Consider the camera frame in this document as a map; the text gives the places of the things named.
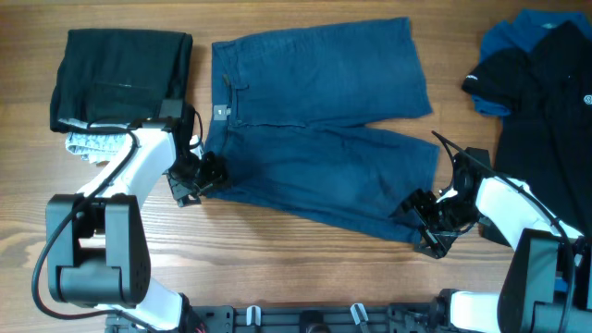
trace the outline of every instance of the sleeve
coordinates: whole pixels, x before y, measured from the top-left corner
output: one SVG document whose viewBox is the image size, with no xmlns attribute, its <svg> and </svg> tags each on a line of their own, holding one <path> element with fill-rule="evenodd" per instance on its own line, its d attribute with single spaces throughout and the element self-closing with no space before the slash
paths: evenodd
<svg viewBox="0 0 592 333">
<path fill-rule="evenodd" d="M 473 69 L 464 79 L 462 89 L 513 110 L 528 77 L 528 54 L 518 48 L 505 49 Z"/>
</svg>

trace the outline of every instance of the navy blue cloth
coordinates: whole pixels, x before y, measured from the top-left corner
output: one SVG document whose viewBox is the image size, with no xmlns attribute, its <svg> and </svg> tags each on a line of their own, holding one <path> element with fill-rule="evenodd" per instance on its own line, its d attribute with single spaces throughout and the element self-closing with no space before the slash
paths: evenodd
<svg viewBox="0 0 592 333">
<path fill-rule="evenodd" d="M 584 13 L 524 9 L 513 23 L 503 20 L 483 36 L 479 63 L 504 49 L 519 48 L 529 53 L 550 31 L 566 21 L 571 21 L 588 40 L 592 40 L 592 27 Z M 475 102 L 475 111 L 483 115 L 504 117 L 511 113 L 505 105 L 477 95 L 473 95 L 472 98 Z"/>
<path fill-rule="evenodd" d="M 431 113 L 407 18 L 270 31 L 214 43 L 206 150 L 232 185 L 210 197 L 418 242 L 390 215 L 431 190 L 438 147 L 364 125 Z M 228 107 L 228 117 L 216 114 Z"/>
</svg>

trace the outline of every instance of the wooden tabletop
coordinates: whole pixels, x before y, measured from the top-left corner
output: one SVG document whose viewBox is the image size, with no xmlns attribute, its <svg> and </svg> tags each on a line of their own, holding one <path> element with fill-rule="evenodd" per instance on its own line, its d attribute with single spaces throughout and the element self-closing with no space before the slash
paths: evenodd
<svg viewBox="0 0 592 333">
<path fill-rule="evenodd" d="M 202 112 L 207 131 L 212 42 L 258 31 L 408 16 L 434 113 L 374 126 L 430 142 L 437 142 L 430 134 L 437 130 L 463 147 L 485 148 L 493 156 L 500 123 L 479 116 L 460 89 L 477 62 L 484 33 L 500 20 L 513 19 L 523 6 L 592 12 L 582 1 L 162 2 L 0 2 L 2 332 L 104 329 L 103 318 L 60 322 L 42 315 L 31 301 L 31 271 L 44 244 L 47 201 L 55 193 L 75 192 L 99 172 L 65 150 L 64 135 L 49 130 L 49 101 L 68 30 L 190 33 L 194 46 L 187 99 Z M 434 188 L 446 186 L 450 176 L 450 161 L 441 154 Z M 446 258 L 434 260 L 414 253 L 410 244 L 248 204 L 207 200 L 178 208 L 164 179 L 146 201 L 142 219 L 154 277 L 185 293 L 194 305 L 386 304 L 428 301 L 444 288 L 499 291 L 512 259 L 509 248 L 480 239 L 476 232 L 458 239 Z M 47 303 L 64 312 L 79 311 L 54 303 L 46 286 L 43 275 Z"/>
</svg>

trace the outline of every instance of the robotic arm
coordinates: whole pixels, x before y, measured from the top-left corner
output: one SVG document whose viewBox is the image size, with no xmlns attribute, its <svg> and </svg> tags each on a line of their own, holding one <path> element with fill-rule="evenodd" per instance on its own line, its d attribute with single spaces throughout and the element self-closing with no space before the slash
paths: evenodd
<svg viewBox="0 0 592 333">
<path fill-rule="evenodd" d="M 569 265 L 563 259 L 568 248 L 579 255 L 577 277 L 573 276 L 577 296 L 574 309 L 568 314 L 568 331 L 592 327 L 590 244 L 583 239 L 574 245 L 562 242 L 557 237 L 560 232 L 540 207 L 499 177 L 488 177 L 465 154 L 450 155 L 454 176 L 439 199 L 431 192 L 417 191 L 399 213 L 417 216 L 424 240 L 417 251 L 437 258 L 445 256 L 454 240 L 475 221 L 498 226 L 516 251 L 501 295 L 443 290 L 431 303 L 393 303 L 387 307 L 364 307 L 360 303 L 351 307 L 264 311 L 258 306 L 191 307 L 184 295 L 167 290 L 150 277 L 150 257 L 140 216 L 148 193 L 163 173 L 179 206 L 188 204 L 190 196 L 199 203 L 200 195 L 224 186 L 227 181 L 223 164 L 212 153 L 199 158 L 189 151 L 189 143 L 179 135 L 183 126 L 180 119 L 179 111 L 177 117 L 131 124 L 126 148 L 96 179 L 77 194 L 56 195 L 47 205 L 52 298 L 101 310 L 97 314 L 108 315 L 105 332 L 421 333 L 555 329 L 560 323 L 561 304 L 565 303 L 565 286 L 561 282 L 571 278 L 565 276 L 565 267 Z M 467 154 L 481 156 L 483 152 L 487 154 L 466 150 Z M 526 184 L 512 181 L 528 191 Z M 581 236 L 577 230 L 561 226 L 568 237 Z M 80 240 L 96 234 L 105 234 L 104 248 L 81 245 Z M 558 278 L 558 272 L 564 275 Z M 35 302 L 46 314 L 74 318 L 52 313 L 40 306 L 39 300 Z"/>
</svg>

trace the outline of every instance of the cable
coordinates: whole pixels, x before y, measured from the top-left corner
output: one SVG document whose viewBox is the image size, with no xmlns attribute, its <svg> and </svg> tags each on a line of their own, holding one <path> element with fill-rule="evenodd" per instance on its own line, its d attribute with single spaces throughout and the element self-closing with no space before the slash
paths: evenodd
<svg viewBox="0 0 592 333">
<path fill-rule="evenodd" d="M 526 199 L 528 199 L 533 204 L 535 204 L 536 207 L 538 209 L 540 209 L 540 211 L 543 212 L 543 214 L 549 219 L 551 225 L 559 231 L 559 233 L 561 235 L 561 239 L 562 239 L 563 243 L 565 244 L 565 252 L 566 252 L 566 256 L 567 256 L 566 262 L 568 264 L 568 269 L 569 269 L 569 281 L 567 281 L 567 296 L 565 298 L 565 304 L 563 305 L 563 312 L 561 314 L 561 321 L 560 321 L 560 327 L 559 327 L 560 333 L 565 332 L 567 329 L 567 323 L 569 321 L 569 315 L 570 315 L 570 312 L 572 311 L 572 303 L 574 301 L 575 264 L 574 264 L 574 251 L 572 249 L 570 240 L 567 237 L 567 233 L 565 233 L 565 230 L 563 229 L 563 227 L 559 223 L 559 219 L 556 216 L 553 216 L 553 214 L 547 209 L 547 207 L 545 207 L 545 205 L 543 205 L 539 200 L 537 200 L 537 198 L 530 195 L 530 193 L 525 191 L 522 186 L 518 186 L 518 185 L 514 184 L 512 181 L 510 181 L 509 179 L 507 179 L 506 177 L 504 177 L 503 175 L 498 174 L 491 167 L 484 165 L 479 160 L 477 160 L 476 158 L 472 157 L 470 154 L 465 152 L 463 148 L 459 147 L 454 142 L 451 142 L 450 140 L 444 138 L 440 134 L 436 133 L 434 130 L 432 130 L 432 134 L 434 134 L 438 138 L 438 140 L 440 140 L 440 142 L 442 142 L 442 144 L 445 147 L 446 147 L 446 145 L 449 145 L 450 147 L 456 149 L 460 154 L 467 157 L 468 159 L 470 159 L 472 162 L 474 162 L 478 166 L 484 168 L 492 176 L 498 177 L 499 179 L 503 180 L 506 184 L 508 184 L 510 187 L 517 190 L 519 193 L 521 193 Z"/>
<path fill-rule="evenodd" d="M 189 149 L 195 149 L 195 148 L 199 147 L 200 144 L 202 144 L 202 141 L 203 141 L 202 137 L 204 136 L 204 126 L 202 125 L 202 116 L 200 116 L 199 112 L 197 112 L 193 106 L 191 108 L 193 109 L 193 112 L 195 112 L 195 115 L 197 116 L 197 121 L 200 124 L 200 138 L 199 138 L 199 140 L 197 141 L 197 143 L 189 145 Z"/>
<path fill-rule="evenodd" d="M 122 132 L 122 128 L 101 128 L 101 130 L 110 130 L 110 131 L 118 130 L 119 132 Z M 39 278 L 41 275 L 43 262 L 47 258 L 49 251 L 51 250 L 52 246 L 54 246 L 54 243 L 56 242 L 59 235 L 66 228 L 68 223 L 70 223 L 71 220 L 76 218 L 76 215 L 79 212 L 82 212 L 84 209 L 86 209 L 88 207 L 88 205 L 91 203 L 91 201 L 93 200 L 94 197 L 96 197 L 100 192 L 102 192 L 104 189 L 106 189 L 111 184 L 113 179 L 125 167 L 125 165 L 130 161 L 130 159 L 133 157 L 134 153 L 138 149 L 138 147 L 139 147 L 138 138 L 136 138 L 136 136 L 131 132 L 131 130 L 125 129 L 125 130 L 123 130 L 123 132 L 129 134 L 129 136 L 131 137 L 131 140 L 132 140 L 132 144 L 131 144 L 128 154 L 124 157 L 124 159 L 121 161 L 121 163 L 119 163 L 119 165 L 116 166 L 116 168 L 113 170 L 113 172 L 111 172 L 111 174 L 109 174 L 103 180 L 103 182 L 96 188 L 96 190 L 91 192 L 86 198 L 84 198 L 79 204 L 77 204 L 70 211 L 70 213 L 68 213 L 66 215 L 66 217 L 64 217 L 62 222 L 60 222 L 60 224 L 57 226 L 57 228 L 51 234 L 51 236 L 47 240 L 47 243 L 43 247 L 41 254 L 39 255 L 39 258 L 37 259 L 37 264 L 35 264 L 35 268 L 33 269 L 33 275 L 32 275 L 32 279 L 31 279 L 31 293 L 32 293 L 33 301 L 35 302 L 35 305 L 37 306 L 37 308 L 41 312 L 43 312 L 44 314 L 49 315 L 55 319 L 76 320 L 76 319 L 85 319 L 85 318 L 96 317 L 98 315 L 119 315 L 125 319 L 128 319 L 130 322 L 132 322 L 136 325 L 140 325 L 142 327 L 145 327 L 147 330 L 149 330 L 151 332 L 157 332 L 157 330 L 154 329 L 153 327 L 151 327 L 150 325 L 147 325 L 146 323 L 143 323 L 142 321 L 140 321 L 134 317 L 131 317 L 130 315 L 125 314 L 119 310 L 101 310 L 101 311 L 94 311 L 94 312 L 90 312 L 90 313 L 86 313 L 86 314 L 60 314 L 60 313 L 54 312 L 43 303 L 43 301 L 41 299 L 41 294 L 39 292 Z"/>
</svg>

